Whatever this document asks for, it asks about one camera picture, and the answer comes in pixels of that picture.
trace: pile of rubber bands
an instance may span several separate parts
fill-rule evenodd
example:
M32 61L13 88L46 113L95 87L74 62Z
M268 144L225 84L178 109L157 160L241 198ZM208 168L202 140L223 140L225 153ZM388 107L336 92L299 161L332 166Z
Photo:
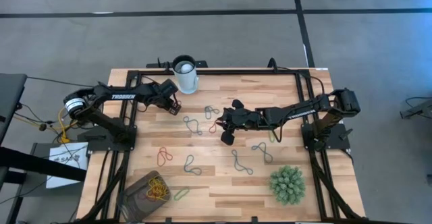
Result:
M168 187L163 183L163 180L160 179L159 176L154 177L148 181L148 186L150 189L147 190L145 196L138 195L139 198L150 200L155 202L157 200L168 201L164 199L167 195L169 195Z

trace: rubber band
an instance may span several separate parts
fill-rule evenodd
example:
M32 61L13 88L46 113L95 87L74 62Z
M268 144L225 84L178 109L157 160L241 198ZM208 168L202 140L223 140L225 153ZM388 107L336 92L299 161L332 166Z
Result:
M269 133L269 140L271 143L275 142L275 136L273 135L273 133L271 131L268 131Z
M249 175L254 174L254 170L253 170L253 169L247 168L247 167L242 166L241 164L238 163L237 150L232 150L231 153L234 155L234 158L235 158L235 160L234 160L234 168L235 168L237 171L243 171L243 170L246 170L246 172L247 172Z
M216 128L216 121L217 121L217 119L215 120L215 122L213 122L213 125L209 128L209 132L212 133L212 134L215 133L215 132L216 132L216 129L217 129L217 128Z
M150 189L147 190L146 197L148 199L163 200L167 201L163 197L169 194L168 187L163 183L162 179L159 177L154 177L148 181L148 186Z
M162 163L162 164L159 164L159 155L162 156L162 159L163 159L163 163ZM173 155L169 154L169 153L167 152L167 149L166 149L165 147L161 147L161 148L159 149L159 152L157 153L157 165L158 165L158 166L162 167L162 166L164 166L164 164L165 164L165 162L166 162L167 160L170 161L170 160L172 160L172 159L173 159Z
M178 201L178 200L180 200L181 198L183 198L185 195L187 195L187 193L189 193L189 187L182 188L181 190L179 190L179 192L177 192L177 194L174 195L173 199L174 199L175 201Z
M266 163L271 163L273 161L273 156L270 155L269 153L267 153L267 144L265 144L264 142L258 144L258 146L252 146L252 150L256 150L256 149L260 149L263 153L264 153L264 162ZM266 160L266 155L269 155L270 157L270 161Z
M189 127L189 123L190 122L196 122L196 131L194 132L190 127ZM186 127L193 133L193 134L198 134L199 136L200 135L202 135L203 134L203 132L202 131L200 131L199 130L199 125L200 125L200 123L198 122L198 120L196 120L196 119L191 119L191 120L189 120L189 117L188 116L185 116L184 118L183 118L183 122L185 122L186 123Z
M206 106L204 108L204 112L205 112L205 118L206 119L211 119L211 113L219 114L220 110L214 109L212 106Z
M190 163L188 163L188 161L189 161L189 157L192 157L192 160L191 160L191 162ZM195 174L195 175L201 175L201 173L203 173L203 171L201 170L201 168L199 168L199 167L194 167L194 168L191 168L190 170L187 170L186 168L187 167L189 167L189 165L191 165L193 162L194 162L194 156L193 155L188 155L188 157L186 157L186 162L184 163L184 167L183 167L183 170L186 172L186 173L193 173L193 174Z

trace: white cup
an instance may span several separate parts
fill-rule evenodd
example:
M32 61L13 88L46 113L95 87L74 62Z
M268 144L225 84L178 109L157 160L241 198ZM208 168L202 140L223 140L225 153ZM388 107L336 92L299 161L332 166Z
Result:
M198 89L196 62L189 55L180 55L173 60L173 70L179 84L180 92L192 94Z

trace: yellow cable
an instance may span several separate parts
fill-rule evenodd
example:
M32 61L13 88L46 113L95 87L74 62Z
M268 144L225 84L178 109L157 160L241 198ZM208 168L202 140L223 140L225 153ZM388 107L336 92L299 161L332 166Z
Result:
M65 108L61 108L59 111L59 114L57 116L60 126L61 126L61 131L63 132L60 138L61 143L68 143L70 140L68 139L68 137L66 136L66 130L65 127L63 126L63 122L62 122L62 118L61 118L61 113L63 112L63 110L65 110Z
M150 186L150 189L147 190L147 198L167 201L163 197L169 194L168 187L161 179L158 179L158 177L150 179L150 181L148 181L148 186Z
M37 124L37 123L33 123L33 122L31 122L30 120L29 120L29 121L26 121L25 119L21 119L21 118L19 118L18 116L14 116L14 118L15 118L15 119L18 119L18 120L20 120L20 121L23 121L24 123L28 123L28 124L30 124L30 125L33 125L33 126L39 128L39 124Z

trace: green rubber band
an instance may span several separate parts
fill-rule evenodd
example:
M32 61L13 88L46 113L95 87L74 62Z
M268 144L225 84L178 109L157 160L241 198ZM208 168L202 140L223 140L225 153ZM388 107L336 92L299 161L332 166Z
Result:
M173 197L173 199L174 199L175 201L180 200L180 199L183 198L183 196L185 196L187 193L189 193L189 187L182 188L179 192L177 192L177 194L175 194L175 196Z

